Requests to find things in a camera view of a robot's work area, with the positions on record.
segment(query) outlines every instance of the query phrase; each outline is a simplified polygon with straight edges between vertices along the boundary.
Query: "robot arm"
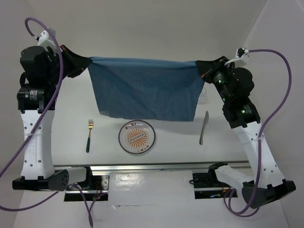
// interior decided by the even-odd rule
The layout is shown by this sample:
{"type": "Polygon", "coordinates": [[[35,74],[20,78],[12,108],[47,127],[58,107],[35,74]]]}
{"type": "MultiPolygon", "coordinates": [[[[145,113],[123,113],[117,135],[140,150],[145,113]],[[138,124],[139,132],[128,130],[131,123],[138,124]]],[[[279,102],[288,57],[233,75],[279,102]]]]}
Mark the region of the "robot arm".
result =
{"type": "Polygon", "coordinates": [[[245,65],[248,58],[248,50],[240,48],[233,60],[223,56],[214,61],[197,61],[196,65],[201,78],[214,84],[223,100],[224,116],[245,148],[254,177],[244,175],[222,162],[210,166],[209,175],[213,181],[223,182],[235,188],[239,195],[243,195],[246,203],[252,195],[254,180],[257,177],[258,140],[261,141],[262,170],[257,194],[251,204],[251,208],[255,209],[286,196],[295,190],[295,184],[286,180],[279,170],[264,134],[258,138],[261,129],[260,117],[248,98],[254,87],[252,75],[247,69],[234,67],[234,62],[245,65]]]}
{"type": "MultiPolygon", "coordinates": [[[[80,75],[92,62],[76,55],[64,45],[61,47],[64,61],[64,77],[80,75]]],[[[59,58],[54,42],[43,31],[38,46],[21,52],[20,63],[25,72],[20,77],[18,109],[24,125],[25,139],[46,108],[55,92],[59,76],[59,58]]],[[[56,171],[51,156],[51,129],[55,115],[55,103],[51,105],[39,127],[25,147],[21,177],[13,181],[15,190],[65,190],[68,185],[86,180],[89,171],[85,167],[73,167],[56,171]]]]}

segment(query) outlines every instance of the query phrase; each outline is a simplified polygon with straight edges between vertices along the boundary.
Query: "decorative plate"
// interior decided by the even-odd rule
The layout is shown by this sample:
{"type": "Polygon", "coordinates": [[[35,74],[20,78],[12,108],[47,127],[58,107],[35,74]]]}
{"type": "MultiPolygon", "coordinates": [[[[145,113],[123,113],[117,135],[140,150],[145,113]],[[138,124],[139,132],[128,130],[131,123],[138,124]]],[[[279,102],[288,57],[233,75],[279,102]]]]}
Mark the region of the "decorative plate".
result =
{"type": "Polygon", "coordinates": [[[153,127],[142,120],[127,122],[118,135],[120,146],[132,154],[147,152],[155,142],[155,131],[153,127]]]}

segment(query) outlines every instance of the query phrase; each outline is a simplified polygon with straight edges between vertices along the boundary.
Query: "cable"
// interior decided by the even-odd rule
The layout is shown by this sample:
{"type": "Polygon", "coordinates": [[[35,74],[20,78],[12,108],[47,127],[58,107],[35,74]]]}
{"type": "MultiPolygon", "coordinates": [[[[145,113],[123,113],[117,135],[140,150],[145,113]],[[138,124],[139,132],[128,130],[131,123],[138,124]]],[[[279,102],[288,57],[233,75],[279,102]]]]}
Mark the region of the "cable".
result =
{"type": "Polygon", "coordinates": [[[96,193],[95,193],[95,195],[94,195],[94,197],[97,197],[97,194],[98,194],[98,185],[95,183],[95,185],[97,186],[97,188],[96,188],[96,193]]]}
{"type": "MultiPolygon", "coordinates": [[[[250,53],[254,53],[254,52],[271,52],[271,53],[275,53],[277,55],[279,55],[285,62],[286,64],[286,67],[287,67],[287,71],[288,71],[288,87],[287,87],[287,91],[286,91],[286,94],[282,100],[282,102],[280,103],[280,105],[271,113],[271,115],[265,120],[265,122],[262,124],[261,126],[261,129],[258,133],[258,138],[261,138],[262,137],[262,133],[263,133],[263,130],[264,128],[266,127],[266,125],[268,124],[268,122],[272,119],[272,117],[274,117],[274,115],[282,108],[282,106],[285,104],[288,96],[289,96],[289,93],[290,93],[290,89],[291,89],[291,83],[292,83],[292,74],[291,74],[291,68],[290,68],[290,65],[286,59],[286,57],[281,54],[280,52],[278,51],[275,51],[275,50],[271,50],[271,49],[254,49],[254,50],[249,50],[250,53]]],[[[257,175],[256,175],[256,181],[255,181],[255,185],[254,185],[254,188],[253,188],[253,192],[252,192],[252,195],[248,201],[248,204],[245,206],[245,208],[239,212],[235,212],[232,208],[231,208],[231,199],[232,199],[232,195],[234,193],[235,190],[232,190],[231,193],[230,193],[230,196],[229,196],[229,200],[228,200],[228,206],[227,206],[227,203],[226,203],[226,196],[228,194],[228,192],[225,194],[224,196],[224,202],[225,202],[225,205],[227,207],[227,209],[234,215],[236,216],[239,216],[239,217],[250,217],[254,214],[257,213],[257,211],[259,210],[259,208],[256,209],[256,211],[248,216],[246,215],[243,215],[241,216],[241,214],[243,214],[244,212],[246,212],[249,207],[251,206],[251,204],[253,203],[254,199],[255,199],[255,196],[256,196],[256,193],[257,193],[257,187],[258,187],[258,183],[259,183],[259,180],[260,180],[260,175],[261,175],[261,166],[262,166],[262,143],[261,143],[261,140],[258,140],[258,164],[257,164],[257,175]]]]}
{"type": "MultiPolygon", "coordinates": [[[[105,195],[105,194],[106,194],[106,193],[102,193],[102,194],[100,194],[98,197],[100,198],[100,197],[102,197],[102,196],[105,195]]],[[[90,209],[89,209],[90,213],[91,213],[92,207],[93,207],[93,205],[95,204],[95,202],[97,201],[97,199],[98,199],[98,198],[93,199],[93,203],[91,204],[90,209]]]]}
{"type": "MultiPolygon", "coordinates": [[[[59,56],[59,62],[60,62],[60,71],[59,71],[59,80],[58,80],[58,84],[57,84],[57,87],[56,87],[56,90],[52,96],[52,98],[50,99],[49,103],[47,104],[45,110],[42,112],[41,116],[38,118],[37,122],[35,123],[32,131],[30,132],[31,134],[26,138],[26,140],[23,142],[23,144],[20,146],[20,148],[17,150],[17,152],[14,154],[14,156],[11,158],[11,160],[4,166],[4,168],[1,170],[0,172],[0,178],[3,176],[3,174],[5,173],[5,171],[9,168],[9,166],[14,162],[14,160],[18,157],[18,155],[21,153],[21,151],[24,149],[24,147],[28,144],[28,142],[30,141],[31,137],[32,137],[32,134],[35,133],[36,129],[38,128],[41,120],[43,119],[43,117],[45,116],[45,114],[47,113],[47,111],[49,110],[50,106],[52,105],[52,103],[55,101],[58,93],[59,93],[59,90],[60,90],[60,87],[61,87],[61,83],[62,83],[62,80],[63,80],[63,58],[62,58],[62,54],[61,54],[61,51],[60,51],[60,46],[58,44],[58,42],[56,41],[54,35],[52,34],[51,30],[48,29],[48,27],[43,24],[41,21],[39,21],[38,19],[36,18],[32,18],[32,17],[28,17],[25,19],[24,23],[25,23],[25,27],[27,28],[28,32],[30,33],[31,36],[35,36],[31,30],[29,29],[29,25],[28,25],[28,22],[32,20],[36,23],[38,23],[41,27],[44,28],[44,30],[46,30],[49,35],[51,36],[52,40],[54,41],[55,43],[55,46],[56,46],[56,49],[57,49],[57,53],[58,53],[58,56],[59,56]]],[[[34,208],[42,203],[44,203],[45,201],[47,201],[48,199],[50,199],[51,197],[55,196],[58,192],[55,192],[53,193],[52,195],[50,195],[48,198],[44,199],[43,201],[35,204],[35,205],[32,205],[32,206],[29,206],[29,207],[26,207],[26,208],[19,208],[19,209],[10,209],[10,208],[6,208],[6,207],[3,207],[0,205],[0,209],[1,210],[5,210],[5,211],[23,211],[23,210],[28,210],[28,209],[31,209],[31,208],[34,208]]]]}
{"type": "Polygon", "coordinates": [[[91,205],[91,208],[89,209],[89,206],[88,206],[87,201],[86,201],[86,197],[85,197],[84,193],[82,192],[81,188],[78,187],[76,184],[74,184],[73,187],[77,188],[80,191],[81,197],[85,202],[85,207],[86,207],[87,213],[89,215],[90,227],[93,228],[94,224],[93,224],[93,219],[92,219],[92,215],[91,215],[91,209],[92,209],[93,204],[91,205]]]}

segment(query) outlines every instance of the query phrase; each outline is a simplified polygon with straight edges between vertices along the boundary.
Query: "gold fork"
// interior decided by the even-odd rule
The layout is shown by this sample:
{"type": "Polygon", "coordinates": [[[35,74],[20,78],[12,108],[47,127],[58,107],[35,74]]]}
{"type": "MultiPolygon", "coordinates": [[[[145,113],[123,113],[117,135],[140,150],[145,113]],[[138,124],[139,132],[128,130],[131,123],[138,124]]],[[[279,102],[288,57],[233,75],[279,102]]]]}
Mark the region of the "gold fork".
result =
{"type": "Polygon", "coordinates": [[[87,143],[86,143],[86,152],[89,153],[90,152],[90,141],[91,141],[91,130],[93,129],[94,123],[93,120],[89,120],[89,137],[87,139],[87,143]]]}

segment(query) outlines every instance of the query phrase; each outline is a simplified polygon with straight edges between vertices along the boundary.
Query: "fabric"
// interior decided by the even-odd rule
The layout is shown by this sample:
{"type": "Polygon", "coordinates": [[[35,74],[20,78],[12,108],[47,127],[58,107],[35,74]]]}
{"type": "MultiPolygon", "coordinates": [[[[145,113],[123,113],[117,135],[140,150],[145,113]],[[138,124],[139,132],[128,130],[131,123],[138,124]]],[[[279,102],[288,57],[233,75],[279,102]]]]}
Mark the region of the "fabric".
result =
{"type": "Polygon", "coordinates": [[[92,57],[99,112],[114,118],[193,121],[204,82],[195,61],[92,57]]]}

